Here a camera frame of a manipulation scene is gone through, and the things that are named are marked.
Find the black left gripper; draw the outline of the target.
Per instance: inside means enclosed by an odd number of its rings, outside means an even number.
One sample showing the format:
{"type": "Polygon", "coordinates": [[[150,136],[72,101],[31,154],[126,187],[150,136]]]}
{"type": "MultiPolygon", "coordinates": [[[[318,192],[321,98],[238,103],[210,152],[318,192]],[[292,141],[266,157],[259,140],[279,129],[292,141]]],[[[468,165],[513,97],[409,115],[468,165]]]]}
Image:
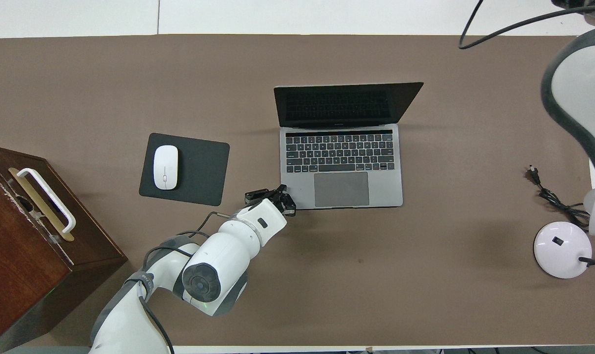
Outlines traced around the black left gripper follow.
{"type": "Polygon", "coordinates": [[[288,187],[285,184],[280,184],[277,190],[264,188],[244,194],[244,204],[246,205],[259,204],[263,200],[272,202],[273,206],[286,217],[295,217],[296,215],[296,204],[289,195],[288,187]]]}

